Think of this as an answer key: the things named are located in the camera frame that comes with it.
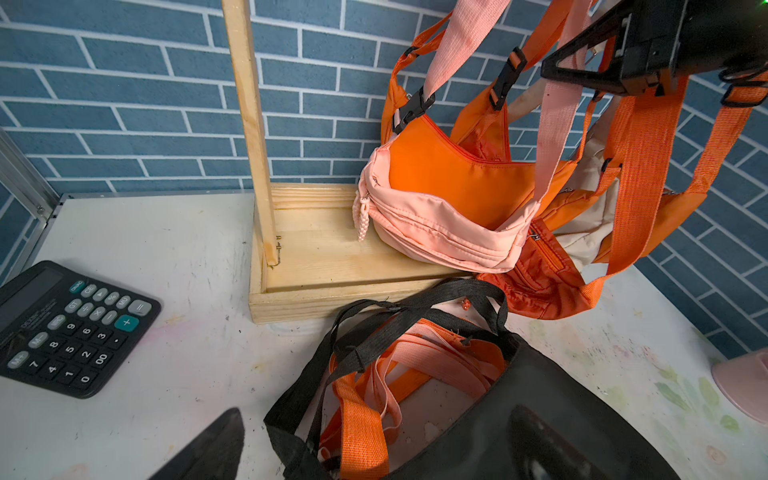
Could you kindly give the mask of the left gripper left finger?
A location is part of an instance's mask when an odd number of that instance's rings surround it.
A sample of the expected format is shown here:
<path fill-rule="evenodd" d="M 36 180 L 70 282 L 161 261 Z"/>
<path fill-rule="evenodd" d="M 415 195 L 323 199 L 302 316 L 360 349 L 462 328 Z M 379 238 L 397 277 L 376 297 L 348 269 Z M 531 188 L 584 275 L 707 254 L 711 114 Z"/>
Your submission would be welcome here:
<path fill-rule="evenodd" d="M 230 408 L 214 420 L 150 479 L 224 479 L 237 476 L 245 443 L 239 408 Z"/>

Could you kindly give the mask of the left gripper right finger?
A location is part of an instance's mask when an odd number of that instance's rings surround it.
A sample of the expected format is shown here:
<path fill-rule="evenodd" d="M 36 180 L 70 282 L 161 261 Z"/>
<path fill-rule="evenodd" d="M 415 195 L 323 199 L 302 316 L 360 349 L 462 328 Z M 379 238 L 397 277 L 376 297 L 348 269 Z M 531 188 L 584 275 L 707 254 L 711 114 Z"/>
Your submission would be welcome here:
<path fill-rule="evenodd" d="M 517 405 L 509 415 L 509 441 L 516 479 L 609 479 L 533 410 Z"/>

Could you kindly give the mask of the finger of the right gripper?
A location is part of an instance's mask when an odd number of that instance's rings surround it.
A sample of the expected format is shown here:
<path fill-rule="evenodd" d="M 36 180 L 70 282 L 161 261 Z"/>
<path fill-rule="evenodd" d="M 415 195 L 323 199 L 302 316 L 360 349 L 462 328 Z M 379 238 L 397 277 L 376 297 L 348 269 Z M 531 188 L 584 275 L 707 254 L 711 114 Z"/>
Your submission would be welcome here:
<path fill-rule="evenodd" d="M 616 45 L 619 46 L 620 37 L 623 34 L 623 15 L 626 13 L 627 10 L 624 7 L 611 8 L 595 23 L 586 27 L 572 40 L 545 58 L 541 66 L 541 76 L 550 81 L 579 85 L 614 95 L 626 95 L 627 89 L 620 79 L 622 61 L 615 60 L 612 53 L 603 55 L 609 63 L 608 69 L 603 73 L 589 71 L 584 67 L 561 66 L 562 62 L 575 57 L 580 51 L 608 40 L 616 40 Z"/>

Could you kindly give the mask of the large pink sling bag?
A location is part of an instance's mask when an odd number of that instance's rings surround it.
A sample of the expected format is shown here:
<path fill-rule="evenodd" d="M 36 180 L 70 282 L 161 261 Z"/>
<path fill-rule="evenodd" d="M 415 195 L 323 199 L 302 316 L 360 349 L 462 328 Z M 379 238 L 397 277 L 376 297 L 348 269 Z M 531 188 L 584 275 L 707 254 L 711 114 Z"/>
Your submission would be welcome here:
<path fill-rule="evenodd" d="M 508 362 L 500 347 L 470 339 L 422 319 L 380 355 L 359 381 L 363 398 L 371 400 L 388 445 L 395 442 L 403 420 L 400 403 L 430 380 L 451 386 L 474 400 L 500 378 Z"/>

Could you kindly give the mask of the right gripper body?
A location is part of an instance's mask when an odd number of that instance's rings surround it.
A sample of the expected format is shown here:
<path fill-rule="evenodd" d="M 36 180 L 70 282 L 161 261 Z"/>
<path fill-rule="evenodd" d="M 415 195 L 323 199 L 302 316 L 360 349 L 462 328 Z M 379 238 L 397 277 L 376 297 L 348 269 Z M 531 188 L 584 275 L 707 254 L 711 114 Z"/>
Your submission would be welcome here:
<path fill-rule="evenodd" d="M 755 83 L 767 70 L 765 1 L 627 1 L 621 46 L 626 95 L 674 92 L 677 79 L 716 71 L 723 82 Z"/>

